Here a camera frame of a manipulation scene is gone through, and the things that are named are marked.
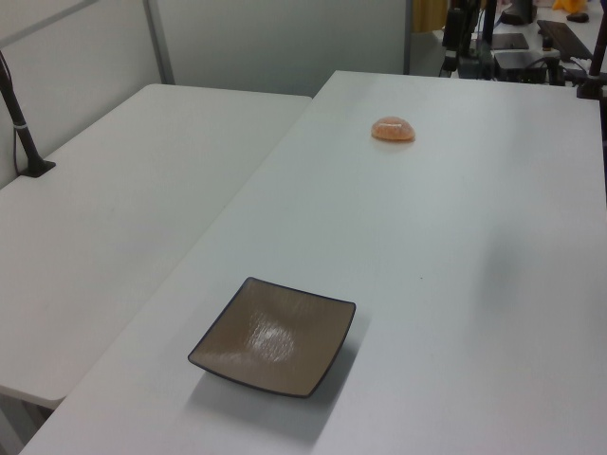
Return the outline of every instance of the white wall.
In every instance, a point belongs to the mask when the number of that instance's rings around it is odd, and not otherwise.
[[[175,83],[314,96],[336,69],[402,74],[408,0],[153,0]]]
[[[2,51],[42,156],[159,82],[140,0],[100,0]],[[0,102],[0,188],[14,178],[11,148],[12,122]],[[26,163],[20,143],[19,163]]]
[[[0,44],[78,5],[86,5],[86,1],[0,0]]]

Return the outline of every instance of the orange object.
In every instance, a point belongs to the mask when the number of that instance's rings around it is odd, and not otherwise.
[[[555,0],[552,9],[564,9],[569,13],[580,12],[586,8],[587,0]]]
[[[411,141],[415,139],[415,130],[402,118],[384,117],[374,123],[371,136],[383,140]]]

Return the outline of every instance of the white surface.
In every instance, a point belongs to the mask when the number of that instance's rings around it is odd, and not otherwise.
[[[157,3],[181,85],[314,96],[336,69],[403,71],[403,0]]]
[[[0,0],[0,41],[30,28],[67,9],[82,0]]]
[[[23,455],[606,453],[606,230],[596,102],[337,73]],[[309,400],[188,362],[247,276],[358,305]]]
[[[151,85],[0,191],[0,392],[73,389],[308,99]]]
[[[57,150],[141,87],[160,81],[139,1],[95,2],[2,52],[42,156]],[[17,143],[23,169],[27,160]],[[12,179],[12,121],[0,101],[0,188]]]
[[[537,19],[544,21],[564,22],[571,28],[571,30],[578,36],[579,40],[584,43],[591,54],[595,52],[595,45],[597,44],[598,29],[600,28],[600,21],[603,17],[603,9],[598,0],[593,0],[588,3],[587,10],[589,20],[585,24],[579,24],[576,22],[567,21],[567,15],[569,14],[564,9],[552,10],[551,8],[538,8]],[[542,49],[542,35],[538,33],[538,24],[533,24],[525,27],[507,26],[504,24],[499,25],[495,28],[495,33],[522,33],[527,42],[529,48],[532,50]],[[577,68],[574,64],[566,64],[567,67]],[[607,71],[607,60],[603,61],[601,71]]]

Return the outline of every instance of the pole base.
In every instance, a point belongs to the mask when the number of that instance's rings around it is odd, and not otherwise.
[[[19,175],[24,175],[25,177],[38,178],[39,176],[44,175],[55,167],[55,163],[53,163],[52,161],[43,161],[43,163],[44,165],[37,167],[38,169],[31,171],[29,168],[27,168],[21,171]]]
[[[578,98],[583,100],[600,100],[602,95],[602,83],[598,79],[587,79],[586,82],[578,85]]]

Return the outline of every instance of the black pole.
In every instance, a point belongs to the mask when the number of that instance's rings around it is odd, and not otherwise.
[[[485,22],[483,23],[483,41],[491,47],[493,44],[493,28],[495,26],[495,12],[497,0],[487,0],[485,4]]]
[[[2,92],[2,98],[4,98],[4,102],[9,109],[13,126],[17,130],[24,151],[28,156],[28,168],[22,171],[21,175],[39,177],[48,170],[54,168],[55,163],[44,161],[36,150],[36,145],[29,133],[28,124],[23,117],[23,112],[21,112],[21,107],[19,106],[19,102],[17,101],[17,97],[12,88],[9,69],[6,67],[2,52],[0,52],[0,91]]]
[[[592,56],[590,63],[590,71],[588,71],[588,79],[578,87],[578,98],[586,100],[600,100],[602,98],[602,82],[600,81],[600,68],[603,65],[605,58],[605,47],[607,46],[607,21],[605,14],[600,21],[600,29],[598,30],[597,44],[595,45],[595,53]]]

